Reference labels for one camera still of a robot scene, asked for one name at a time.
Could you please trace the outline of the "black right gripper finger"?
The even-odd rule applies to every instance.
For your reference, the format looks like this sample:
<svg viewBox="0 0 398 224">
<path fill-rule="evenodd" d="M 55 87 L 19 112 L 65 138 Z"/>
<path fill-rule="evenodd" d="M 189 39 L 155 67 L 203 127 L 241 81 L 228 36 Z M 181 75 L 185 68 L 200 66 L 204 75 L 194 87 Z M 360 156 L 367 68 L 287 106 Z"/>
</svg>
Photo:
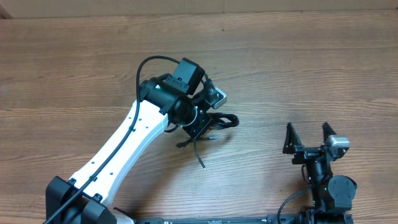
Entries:
<svg viewBox="0 0 398 224">
<path fill-rule="evenodd" d="M 322 124 L 322 129 L 323 129 L 323 142 L 326 142 L 329 136 L 336 135 L 336 132 L 327 122 L 324 122 Z"/>
<path fill-rule="evenodd" d="M 302 142 L 293 126 L 292 122 L 287 124 L 287 132 L 285 137 L 284 146 L 282 149 L 283 154 L 295 154 L 302 148 Z"/>
</svg>

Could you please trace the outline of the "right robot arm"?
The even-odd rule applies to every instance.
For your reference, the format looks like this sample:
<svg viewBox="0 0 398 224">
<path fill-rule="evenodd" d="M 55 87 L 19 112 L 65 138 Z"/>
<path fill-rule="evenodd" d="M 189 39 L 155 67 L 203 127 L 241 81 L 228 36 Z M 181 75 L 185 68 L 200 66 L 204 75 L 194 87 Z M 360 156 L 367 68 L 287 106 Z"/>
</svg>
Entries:
<svg viewBox="0 0 398 224">
<path fill-rule="evenodd" d="M 338 135 L 327 123 L 322 124 L 323 142 L 318 147 L 305 147 L 294 126 L 289 122 L 282 152 L 294 156 L 292 163 L 301 166 L 302 178 L 307 187 L 284 200 L 276 215 L 278 223 L 353 223 L 352 201 L 357 183 L 345 175 L 334 175 L 331 163 L 341 159 L 350 148 L 346 136 Z M 311 207 L 298 215 L 283 215 L 283 208 L 294 198 L 307 192 L 312 195 Z"/>
</svg>

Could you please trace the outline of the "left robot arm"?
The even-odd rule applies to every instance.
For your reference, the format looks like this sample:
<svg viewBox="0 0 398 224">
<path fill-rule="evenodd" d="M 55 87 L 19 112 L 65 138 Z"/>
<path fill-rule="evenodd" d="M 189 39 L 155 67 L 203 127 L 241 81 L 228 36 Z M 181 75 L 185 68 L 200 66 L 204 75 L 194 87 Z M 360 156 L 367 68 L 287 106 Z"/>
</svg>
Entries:
<svg viewBox="0 0 398 224">
<path fill-rule="evenodd" d="M 45 191 L 46 223 L 135 223 L 109 209 L 116 193 L 146 147 L 169 124 L 197 125 L 200 109 L 192 99 L 207 80 L 204 69 L 187 58 L 173 74 L 136 81 L 136 100 L 105 145 L 68 180 L 54 177 Z"/>
</svg>

